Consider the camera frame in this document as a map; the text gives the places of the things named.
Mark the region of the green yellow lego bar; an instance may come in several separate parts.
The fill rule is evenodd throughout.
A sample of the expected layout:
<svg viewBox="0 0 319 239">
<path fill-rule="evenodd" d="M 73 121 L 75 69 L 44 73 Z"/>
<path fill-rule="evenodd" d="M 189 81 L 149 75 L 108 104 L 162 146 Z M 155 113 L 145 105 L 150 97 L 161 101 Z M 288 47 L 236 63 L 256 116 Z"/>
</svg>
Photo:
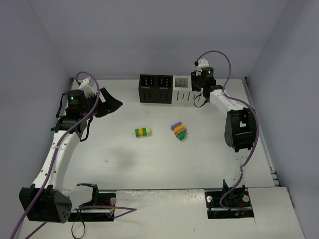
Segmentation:
<svg viewBox="0 0 319 239">
<path fill-rule="evenodd" d="M 135 135 L 136 137 L 144 137 L 151 135 L 152 130 L 150 127 L 142 127 L 142 128 L 136 128 L 135 129 Z"/>
</svg>

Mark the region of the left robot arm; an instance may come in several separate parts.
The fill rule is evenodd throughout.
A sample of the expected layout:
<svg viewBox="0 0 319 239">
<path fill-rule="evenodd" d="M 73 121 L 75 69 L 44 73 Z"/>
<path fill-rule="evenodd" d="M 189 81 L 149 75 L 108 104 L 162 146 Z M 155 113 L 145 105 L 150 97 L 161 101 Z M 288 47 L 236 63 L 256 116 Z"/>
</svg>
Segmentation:
<svg viewBox="0 0 319 239">
<path fill-rule="evenodd" d="M 85 183 L 77 184 L 64 194 L 64 177 L 75 148 L 89 128 L 89 122 L 115 112 L 123 104 L 105 88 L 98 93 L 93 90 L 71 90 L 66 97 L 65 114 L 58 116 L 58 122 L 52 128 L 53 142 L 45 163 L 32 185 L 23 187 L 19 193 L 30 221 L 65 223 L 73 210 L 93 200 L 93 187 Z"/>
</svg>

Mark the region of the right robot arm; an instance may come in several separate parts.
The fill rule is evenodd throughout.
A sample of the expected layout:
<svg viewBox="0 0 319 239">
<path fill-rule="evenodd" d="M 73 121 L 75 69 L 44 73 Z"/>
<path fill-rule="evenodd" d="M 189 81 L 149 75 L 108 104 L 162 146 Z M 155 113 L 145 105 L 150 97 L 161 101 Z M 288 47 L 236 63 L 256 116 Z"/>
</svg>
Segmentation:
<svg viewBox="0 0 319 239">
<path fill-rule="evenodd" d="M 259 121 L 247 102 L 231 97 L 225 86 L 216 83 L 212 67 L 198 67 L 191 73 L 191 83 L 192 90 L 201 91 L 205 103 L 212 103 L 226 115 L 224 139 L 231 153 L 220 198 L 223 204 L 226 198 L 244 189 L 244 170 L 257 146 Z"/>
</svg>

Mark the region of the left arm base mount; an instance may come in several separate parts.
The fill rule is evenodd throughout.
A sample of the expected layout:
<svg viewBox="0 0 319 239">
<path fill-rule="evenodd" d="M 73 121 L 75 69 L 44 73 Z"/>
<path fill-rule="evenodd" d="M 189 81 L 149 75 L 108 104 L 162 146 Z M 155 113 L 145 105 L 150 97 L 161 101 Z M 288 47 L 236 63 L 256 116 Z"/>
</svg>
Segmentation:
<svg viewBox="0 0 319 239">
<path fill-rule="evenodd" d="M 109 206 L 116 205 L 115 192 L 100 192 L 97 184 L 79 183 L 76 189 L 92 189 L 90 201 L 85 201 L 79 206 Z M 81 209 L 79 213 L 74 210 L 68 219 L 68 222 L 113 222 L 115 209 Z"/>
</svg>

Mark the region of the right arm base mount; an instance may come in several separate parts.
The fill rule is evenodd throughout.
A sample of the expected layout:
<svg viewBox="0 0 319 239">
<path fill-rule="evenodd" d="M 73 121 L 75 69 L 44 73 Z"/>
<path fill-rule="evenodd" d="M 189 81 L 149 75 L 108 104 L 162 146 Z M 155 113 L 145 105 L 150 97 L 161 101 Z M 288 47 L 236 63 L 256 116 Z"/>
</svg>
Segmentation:
<svg viewBox="0 0 319 239">
<path fill-rule="evenodd" d="M 223 181 L 221 190 L 208 190 L 204 192 L 208 219 L 253 218 L 254 212 L 249 192 L 244 185 L 227 194 L 223 198 L 222 204 L 220 203 L 220 199 L 229 190 L 230 188 Z"/>
</svg>

